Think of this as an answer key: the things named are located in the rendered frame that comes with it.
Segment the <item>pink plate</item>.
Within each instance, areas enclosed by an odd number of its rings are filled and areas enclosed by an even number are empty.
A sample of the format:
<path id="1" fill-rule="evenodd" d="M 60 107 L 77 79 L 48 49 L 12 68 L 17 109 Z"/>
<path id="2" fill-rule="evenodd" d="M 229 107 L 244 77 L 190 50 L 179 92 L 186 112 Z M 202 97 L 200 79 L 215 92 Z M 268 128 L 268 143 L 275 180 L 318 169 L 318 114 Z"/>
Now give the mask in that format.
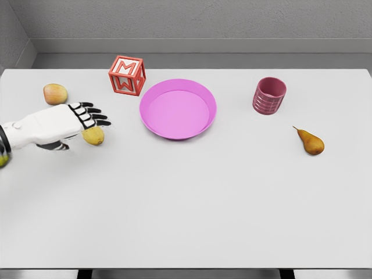
<path id="1" fill-rule="evenodd" d="M 144 94 L 139 113 L 151 132 L 170 140 L 186 140 L 207 130 L 217 114 L 213 94 L 187 79 L 159 82 Z"/>

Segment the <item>red letter block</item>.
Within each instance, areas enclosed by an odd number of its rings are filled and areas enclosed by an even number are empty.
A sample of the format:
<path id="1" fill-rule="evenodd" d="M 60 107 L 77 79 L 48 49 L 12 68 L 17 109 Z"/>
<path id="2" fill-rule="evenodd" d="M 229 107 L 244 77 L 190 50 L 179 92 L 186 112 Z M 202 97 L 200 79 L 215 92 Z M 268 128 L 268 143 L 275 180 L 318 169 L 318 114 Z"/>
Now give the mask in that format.
<path id="1" fill-rule="evenodd" d="M 118 55 L 108 75 L 114 92 L 139 96 L 146 81 L 144 61 Z"/>

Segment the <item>yellow-red apple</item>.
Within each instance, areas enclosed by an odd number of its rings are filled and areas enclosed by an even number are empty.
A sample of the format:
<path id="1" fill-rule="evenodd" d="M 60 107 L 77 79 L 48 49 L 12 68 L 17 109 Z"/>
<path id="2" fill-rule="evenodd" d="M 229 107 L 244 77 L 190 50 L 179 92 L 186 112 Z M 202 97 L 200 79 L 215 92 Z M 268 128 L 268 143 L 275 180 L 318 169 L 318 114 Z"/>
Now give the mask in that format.
<path id="1" fill-rule="evenodd" d="M 60 105 L 67 101 L 67 89 L 60 84 L 47 84 L 43 87 L 44 99 L 49 105 Z"/>

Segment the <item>yellow lemon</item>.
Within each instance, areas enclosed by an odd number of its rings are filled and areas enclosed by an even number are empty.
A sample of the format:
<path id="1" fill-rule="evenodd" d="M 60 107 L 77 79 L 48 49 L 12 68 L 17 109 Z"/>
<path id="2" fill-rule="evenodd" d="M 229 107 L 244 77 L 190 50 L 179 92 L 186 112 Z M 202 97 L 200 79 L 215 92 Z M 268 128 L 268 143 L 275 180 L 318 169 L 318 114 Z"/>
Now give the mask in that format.
<path id="1" fill-rule="evenodd" d="M 91 145 L 100 145 L 104 142 L 105 134 L 103 130 L 98 127 L 91 127 L 81 132 L 83 139 Z"/>

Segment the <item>maroon ribbed cup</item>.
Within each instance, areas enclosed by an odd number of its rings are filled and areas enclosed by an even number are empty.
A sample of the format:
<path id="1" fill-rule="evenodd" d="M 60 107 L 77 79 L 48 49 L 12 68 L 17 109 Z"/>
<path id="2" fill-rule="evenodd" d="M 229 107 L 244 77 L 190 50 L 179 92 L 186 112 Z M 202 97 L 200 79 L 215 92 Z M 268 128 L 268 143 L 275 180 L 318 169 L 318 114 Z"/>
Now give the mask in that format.
<path id="1" fill-rule="evenodd" d="M 263 115 L 275 114 L 287 93 L 286 84 L 275 77 L 262 78 L 256 87 L 252 106 Z"/>

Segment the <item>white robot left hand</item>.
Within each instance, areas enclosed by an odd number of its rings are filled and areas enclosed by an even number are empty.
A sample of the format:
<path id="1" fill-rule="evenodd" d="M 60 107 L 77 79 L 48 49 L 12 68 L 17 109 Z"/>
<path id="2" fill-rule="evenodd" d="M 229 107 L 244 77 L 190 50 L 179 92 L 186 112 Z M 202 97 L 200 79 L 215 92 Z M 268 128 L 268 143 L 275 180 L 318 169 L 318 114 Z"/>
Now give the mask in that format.
<path id="1" fill-rule="evenodd" d="M 63 139 L 76 136 L 89 128 L 110 126 L 108 117 L 90 102 L 56 105 L 33 113 L 31 129 L 33 143 L 49 151 L 68 150 Z"/>

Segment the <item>brown pear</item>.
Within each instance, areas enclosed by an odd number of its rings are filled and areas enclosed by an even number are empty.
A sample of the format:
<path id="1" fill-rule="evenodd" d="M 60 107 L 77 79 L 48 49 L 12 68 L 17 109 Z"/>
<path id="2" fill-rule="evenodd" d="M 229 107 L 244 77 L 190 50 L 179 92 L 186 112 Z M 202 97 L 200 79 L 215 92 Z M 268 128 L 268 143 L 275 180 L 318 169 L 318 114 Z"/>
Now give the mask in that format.
<path id="1" fill-rule="evenodd" d="M 324 151 L 325 145 L 322 139 L 305 130 L 298 129 L 295 126 L 294 129 L 297 131 L 299 138 L 303 142 L 304 150 L 308 154 L 315 156 Z"/>

